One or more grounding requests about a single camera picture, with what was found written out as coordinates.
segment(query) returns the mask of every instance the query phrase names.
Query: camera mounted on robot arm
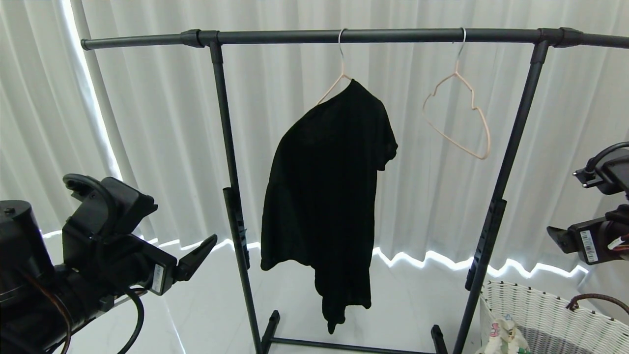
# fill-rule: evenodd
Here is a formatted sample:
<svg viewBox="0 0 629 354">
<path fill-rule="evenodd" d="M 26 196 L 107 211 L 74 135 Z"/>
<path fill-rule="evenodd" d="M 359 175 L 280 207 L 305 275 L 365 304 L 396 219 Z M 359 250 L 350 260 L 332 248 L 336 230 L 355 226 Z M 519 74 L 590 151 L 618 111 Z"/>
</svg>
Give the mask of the camera mounted on robot arm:
<svg viewBox="0 0 629 354">
<path fill-rule="evenodd" d="M 136 328 L 120 353 L 137 338 L 144 317 L 140 296 L 163 295 L 190 280 L 217 242 L 212 235 L 177 258 L 132 234 L 157 210 L 154 199 L 107 177 L 67 174 L 65 186 L 81 204 L 62 229 L 64 262 L 53 266 L 31 205 L 0 202 L 0 352 L 67 351 L 72 334 L 131 299 Z"/>
<path fill-rule="evenodd" d="M 629 141 L 614 144 L 591 158 L 573 175 L 584 188 L 596 187 L 605 195 L 624 193 L 629 200 Z M 629 205 L 621 204 L 600 217 L 571 225 L 567 230 L 548 226 L 548 234 L 564 253 L 595 265 L 629 261 Z"/>
</svg>

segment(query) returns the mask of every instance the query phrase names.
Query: basket handle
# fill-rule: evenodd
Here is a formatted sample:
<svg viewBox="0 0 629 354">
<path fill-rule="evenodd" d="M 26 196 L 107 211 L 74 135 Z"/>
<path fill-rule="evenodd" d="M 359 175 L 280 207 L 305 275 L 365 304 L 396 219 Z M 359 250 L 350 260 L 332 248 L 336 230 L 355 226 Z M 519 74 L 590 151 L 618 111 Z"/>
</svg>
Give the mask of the basket handle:
<svg viewBox="0 0 629 354">
<path fill-rule="evenodd" d="M 583 300 L 583 299 L 599 299 L 599 300 L 609 301 L 622 307 L 622 309 L 625 310 L 627 314 L 629 314 L 629 306 L 627 306 L 624 302 L 616 299 L 615 297 L 601 295 L 601 294 L 592 294 L 592 293 L 581 294 L 581 295 L 577 295 L 573 297 L 572 300 L 570 300 L 570 303 L 568 304 L 568 306 L 566 306 L 565 308 L 574 311 L 579 308 L 579 304 L 577 301 Z"/>
</svg>

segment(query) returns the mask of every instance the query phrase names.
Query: clothes hanger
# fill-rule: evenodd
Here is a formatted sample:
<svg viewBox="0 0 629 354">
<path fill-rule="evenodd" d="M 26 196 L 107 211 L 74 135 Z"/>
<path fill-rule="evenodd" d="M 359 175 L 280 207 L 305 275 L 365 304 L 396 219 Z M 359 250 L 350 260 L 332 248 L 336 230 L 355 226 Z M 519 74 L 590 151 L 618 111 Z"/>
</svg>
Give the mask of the clothes hanger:
<svg viewBox="0 0 629 354">
<path fill-rule="evenodd" d="M 467 80 L 463 76 L 461 76 L 461 74 L 459 74 L 459 60 L 461 58 L 461 52 L 463 52 L 463 46 L 465 45 L 465 39 L 467 39 L 467 32 L 466 32 L 465 28 L 461 28 L 461 29 L 463 30 L 463 43 L 461 44 L 461 48 L 459 49 L 459 54 L 457 55 L 457 62 L 454 64 L 454 72 L 451 73 L 450 75 L 446 76 L 443 80 L 439 81 L 439 83 L 435 86 L 434 91 L 432 93 L 430 93 L 428 95 L 428 97 L 426 97 L 426 100 L 424 101 L 424 104 L 421 107 L 421 112 L 422 112 L 422 115 L 424 116 L 424 119 L 426 120 L 426 122 L 428 122 L 428 124 L 430 124 L 430 126 L 433 127 L 433 129 L 435 129 L 444 138 L 448 139 L 451 143 L 453 143 L 454 145 L 456 145 L 457 147 L 459 147 L 463 151 L 467 152 L 468 154 L 476 157 L 477 159 L 485 160 L 487 157 L 489 157 L 489 153 L 491 152 L 491 134 L 489 133 L 489 126 L 487 125 L 487 120 L 485 119 L 485 114 L 483 114 L 482 110 L 479 107 L 476 107 L 474 105 L 474 88 L 472 87 L 472 85 L 470 85 L 467 82 Z M 472 109 L 472 111 L 478 112 L 478 115 L 481 118 L 483 127 L 485 128 L 485 135 L 487 136 L 487 149 L 485 150 L 485 155 L 483 155 L 483 156 L 479 156 L 479 155 L 473 153 L 468 148 L 466 148 L 466 147 L 460 145 L 458 142 L 452 140 L 452 138 L 450 138 L 449 136 L 445 135 L 445 133 L 443 133 L 441 130 L 439 130 L 439 128 L 434 126 L 434 124 L 432 124 L 432 122 L 426 116 L 426 102 L 428 102 L 428 100 L 431 97 L 435 97 L 437 95 L 437 89 L 439 88 L 439 86 L 441 86 L 441 84 L 443 84 L 444 82 L 448 81 L 449 79 L 451 79 L 453 77 L 455 77 L 459 81 L 461 81 L 466 86 L 466 88 L 468 90 L 470 90 L 470 92 L 472 93 L 472 99 L 470 101 L 471 102 L 470 103 L 470 108 Z"/>
<path fill-rule="evenodd" d="M 336 85 L 341 81 L 342 78 L 348 79 L 349 81 L 352 80 L 351 77 L 345 75 L 345 56 L 343 55 L 343 48 L 341 48 L 341 35 L 346 29 L 347 28 L 344 28 L 341 30 L 341 32 L 338 33 L 338 51 L 341 52 L 341 76 L 338 77 L 338 79 L 332 84 L 332 87 L 330 87 L 328 91 L 326 91 L 326 93 L 323 95 L 323 97 L 321 97 L 319 102 L 316 103 L 317 105 L 325 100 L 325 98 L 330 94 L 330 92 L 332 92 L 334 87 L 336 87 Z"/>
</svg>

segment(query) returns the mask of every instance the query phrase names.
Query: white floor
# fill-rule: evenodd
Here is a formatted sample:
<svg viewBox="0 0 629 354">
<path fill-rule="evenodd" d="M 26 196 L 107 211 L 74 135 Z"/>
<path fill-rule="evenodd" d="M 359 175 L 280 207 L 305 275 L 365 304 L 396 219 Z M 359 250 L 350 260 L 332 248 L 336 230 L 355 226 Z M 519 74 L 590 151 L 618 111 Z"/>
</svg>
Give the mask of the white floor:
<svg viewBox="0 0 629 354">
<path fill-rule="evenodd" d="M 49 239 L 47 245 L 53 262 L 60 263 L 60 239 Z M 178 246 L 164 249 L 177 257 L 186 253 Z M 389 268 L 375 256 L 371 266 L 372 308 L 348 307 L 345 324 L 329 335 L 313 270 L 289 262 L 264 272 L 259 261 L 259 252 L 252 250 L 249 275 L 260 335 L 277 309 L 281 321 L 276 336 L 285 338 L 430 352 L 434 351 L 430 328 L 439 324 L 448 350 L 454 347 L 467 300 L 467 270 L 452 271 L 435 261 L 428 261 L 422 269 L 405 261 Z M 572 297 L 581 274 L 563 278 L 538 271 L 526 279 L 510 269 L 501 280 Z M 130 353 L 254 353 L 242 293 L 231 247 L 212 252 L 190 282 L 175 284 L 163 297 L 142 297 L 144 328 Z M 115 308 L 73 336 L 70 352 L 116 353 L 131 334 L 135 319 L 131 302 Z M 475 318 L 465 353 L 480 347 L 479 333 Z M 291 345 L 273 345 L 270 352 L 348 353 Z"/>
</svg>

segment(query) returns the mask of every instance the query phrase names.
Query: white wicker basket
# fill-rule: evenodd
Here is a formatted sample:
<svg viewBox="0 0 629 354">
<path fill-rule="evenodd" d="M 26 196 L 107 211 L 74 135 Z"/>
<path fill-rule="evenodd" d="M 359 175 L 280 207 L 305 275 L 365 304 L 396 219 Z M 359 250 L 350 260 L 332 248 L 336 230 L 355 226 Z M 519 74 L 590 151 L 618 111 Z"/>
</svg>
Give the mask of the white wicker basket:
<svg viewBox="0 0 629 354">
<path fill-rule="evenodd" d="M 482 345 L 493 321 L 510 314 L 533 354 L 629 354 L 629 326 L 578 304 L 570 310 L 570 303 L 530 287 L 487 282 L 480 301 Z"/>
</svg>

